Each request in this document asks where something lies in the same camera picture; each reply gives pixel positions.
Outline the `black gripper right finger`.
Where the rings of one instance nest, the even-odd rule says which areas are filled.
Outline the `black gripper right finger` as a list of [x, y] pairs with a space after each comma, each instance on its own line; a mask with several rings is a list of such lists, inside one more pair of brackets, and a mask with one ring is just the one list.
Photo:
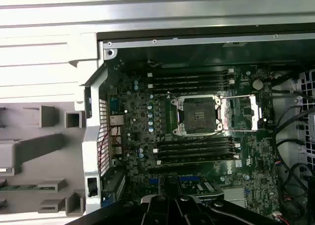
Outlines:
[[173, 178], [174, 225], [277, 225], [278, 222], [222, 199], [207, 206], [182, 193], [179, 179]]

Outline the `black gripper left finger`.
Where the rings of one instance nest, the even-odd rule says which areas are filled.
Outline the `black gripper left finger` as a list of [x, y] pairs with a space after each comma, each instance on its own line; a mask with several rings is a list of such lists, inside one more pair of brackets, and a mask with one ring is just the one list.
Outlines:
[[166, 177], [160, 194], [146, 195], [141, 199], [141, 205], [146, 206], [142, 225], [167, 225], [169, 212], [175, 198], [175, 178]]

